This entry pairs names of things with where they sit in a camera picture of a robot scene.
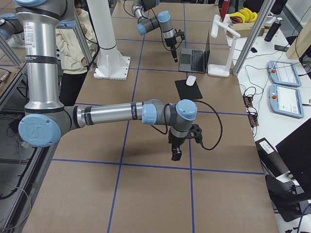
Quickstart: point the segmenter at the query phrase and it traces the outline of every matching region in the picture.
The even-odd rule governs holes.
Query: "black bottle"
[[[276,34],[278,28],[281,26],[282,18],[276,18],[276,21],[272,24],[271,28],[269,29],[266,37],[264,38],[265,41],[270,42],[273,36]]]

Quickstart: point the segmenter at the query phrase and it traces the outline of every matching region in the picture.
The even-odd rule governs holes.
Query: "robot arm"
[[[0,16],[0,35],[3,39],[8,40],[12,35],[20,34],[24,31],[23,25],[12,13]]]
[[[134,0],[132,6],[132,13],[137,19],[138,25],[137,30],[140,35],[145,35],[148,32],[160,27],[161,32],[163,33],[163,37],[166,43],[166,46],[170,48],[173,59],[175,62],[178,62],[176,47],[177,44],[176,38],[181,37],[182,40],[185,39],[184,32],[173,28],[171,22],[171,15],[168,11],[162,11],[157,16],[152,18],[148,18],[145,15],[145,12],[158,6],[158,0]]]
[[[86,108],[64,107],[58,99],[55,27],[67,16],[65,12],[74,12],[73,0],[59,0],[57,4],[55,0],[14,2],[17,16],[24,23],[29,83],[30,100],[25,105],[26,116],[18,127],[24,141],[35,147],[47,147],[67,132],[85,125],[142,120],[144,124],[171,126],[172,159],[180,160],[180,145],[185,139],[193,138],[190,133],[197,113],[195,103],[181,100],[177,105],[163,105],[158,100],[150,100]],[[70,17],[66,20],[63,27],[72,25]]]

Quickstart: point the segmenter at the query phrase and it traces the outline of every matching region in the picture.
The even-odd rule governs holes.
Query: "computer mouse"
[[[196,80],[196,77],[193,76],[193,75],[190,75],[190,76],[188,76],[188,78],[187,78],[186,84],[187,84],[188,86],[193,86],[195,80]]]

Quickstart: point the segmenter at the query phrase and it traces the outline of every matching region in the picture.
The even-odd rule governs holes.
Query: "white lamp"
[[[223,66],[223,65],[209,64],[208,68],[207,68],[207,72],[209,75],[213,75],[213,76],[228,77],[230,75],[230,67],[231,67],[231,62],[232,62],[232,58],[233,58],[233,52],[234,52],[235,44],[237,42],[237,38],[240,38],[241,35],[239,33],[237,33],[235,30],[233,30],[233,29],[229,28],[228,26],[226,26],[225,24],[223,24],[220,21],[219,15],[215,15],[214,20],[213,20],[212,29],[210,32],[210,35],[214,38],[217,38],[218,26],[229,31],[233,35],[233,41],[232,41],[232,45],[230,48],[230,52],[229,52],[229,56],[228,56],[226,65]]]

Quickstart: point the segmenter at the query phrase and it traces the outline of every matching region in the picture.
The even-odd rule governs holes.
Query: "yellow banana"
[[[248,12],[248,14],[250,16],[249,21],[251,21],[254,18],[253,12],[250,9],[246,8],[246,7],[244,7],[243,10]]]
[[[245,16],[245,23],[247,23],[250,19],[249,13],[244,9],[239,10],[239,12]]]
[[[232,23],[245,23],[246,18],[243,14],[241,14],[240,12],[235,12],[230,14],[230,19],[232,21]]]
[[[253,16],[254,16],[254,18],[252,20],[250,20],[250,22],[255,22],[257,17],[258,17],[258,14],[256,12],[253,12]]]

